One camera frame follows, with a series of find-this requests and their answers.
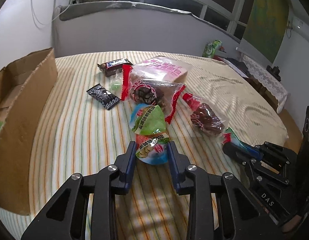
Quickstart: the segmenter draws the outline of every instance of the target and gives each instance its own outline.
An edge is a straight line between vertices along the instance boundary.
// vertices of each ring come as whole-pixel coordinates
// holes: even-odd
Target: candy wrapper
[[[132,65],[132,63],[126,58],[121,58],[97,65],[100,71],[103,72],[106,77],[110,77],[114,75],[116,71],[121,72],[123,64]]]
[[[193,125],[209,136],[218,136],[226,128],[229,119],[220,113],[216,106],[190,93],[185,93],[182,99],[190,108],[189,117]]]
[[[262,155],[259,154],[258,149],[255,147],[252,147],[251,145],[240,141],[235,132],[228,127],[223,135],[221,136],[222,139],[222,145],[224,145],[227,142],[232,142],[233,144],[237,145],[239,148],[243,149],[244,151],[247,151],[250,153],[252,158],[255,158],[258,161],[262,160]]]
[[[165,116],[160,106],[137,105],[131,114],[129,125],[131,130],[139,135],[153,135],[166,131]]]
[[[136,156],[141,161],[151,164],[159,165],[168,161],[167,143],[170,141],[167,133],[159,135],[136,135],[136,143],[138,149]]]
[[[170,123],[176,111],[178,97],[186,86],[182,83],[172,83],[155,78],[160,78],[160,76],[123,65],[121,99],[130,98],[136,104],[160,106],[165,115],[165,121]]]
[[[123,82],[122,72],[118,69],[116,71],[115,78],[112,80],[110,84],[110,92],[119,98],[121,98],[122,93],[122,82]]]
[[[105,89],[100,84],[95,85],[87,90],[87,93],[91,95],[94,99],[98,100],[106,110],[110,110],[116,104],[120,102],[120,98],[116,97]]]

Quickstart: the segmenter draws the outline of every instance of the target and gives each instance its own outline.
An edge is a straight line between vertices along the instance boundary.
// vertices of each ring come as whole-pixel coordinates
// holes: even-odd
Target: brown pastry
[[[200,104],[190,118],[196,127],[210,135],[219,135],[224,129],[220,119],[206,103]]]

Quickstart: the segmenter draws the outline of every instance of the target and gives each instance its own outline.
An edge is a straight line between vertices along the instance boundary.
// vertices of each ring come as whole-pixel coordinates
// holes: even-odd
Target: white wall
[[[285,34],[273,65],[279,66],[281,83],[290,93],[285,108],[302,131],[309,106],[309,42],[295,31],[290,39]]]
[[[69,3],[56,1],[56,5]],[[54,0],[33,0],[33,8],[40,22],[49,23]],[[0,9],[0,69],[30,52],[52,46],[51,24],[38,27],[32,18],[30,0],[6,0]]]
[[[143,9],[109,9],[55,21],[58,57],[99,51],[162,51],[202,56],[206,43],[220,39],[230,57],[238,42],[191,15]]]

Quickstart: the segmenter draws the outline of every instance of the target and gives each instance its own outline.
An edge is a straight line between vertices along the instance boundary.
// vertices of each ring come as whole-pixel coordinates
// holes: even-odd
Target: striped bedsheet
[[[97,173],[114,163],[135,139],[128,122],[133,105],[121,102],[110,111],[86,90],[100,83],[109,88],[97,63],[128,58],[137,63],[164,55],[194,66],[188,74],[186,92],[213,102],[230,118],[229,126],[251,145],[270,141],[283,145],[287,131],[271,106],[224,63],[201,57],[163,52],[101,52],[57,58],[58,80],[42,112],[32,147],[29,174],[31,214],[20,216],[0,208],[0,219],[16,238],[66,179],[75,172],[84,176]],[[228,171],[240,178],[240,169],[223,154],[217,139],[198,135],[179,100],[168,127],[180,153],[207,172]],[[90,239],[89,202],[86,239]],[[119,239],[185,239],[189,197],[176,195],[168,165],[150,166],[137,161],[133,186],[126,196],[116,197]],[[213,199],[214,217],[216,203]]]

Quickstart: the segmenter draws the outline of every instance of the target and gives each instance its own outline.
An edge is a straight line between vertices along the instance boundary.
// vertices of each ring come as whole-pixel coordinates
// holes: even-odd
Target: pastry in plastic bag
[[[174,83],[184,83],[192,65],[170,57],[157,56],[133,65],[138,75]]]
[[[165,121],[170,123],[178,97],[186,86],[153,78],[137,72],[129,65],[123,65],[121,99],[131,98],[136,104],[158,105],[165,115]]]
[[[220,135],[227,128],[229,119],[207,99],[190,93],[185,93],[182,98],[191,109],[190,119],[195,127],[214,136]]]

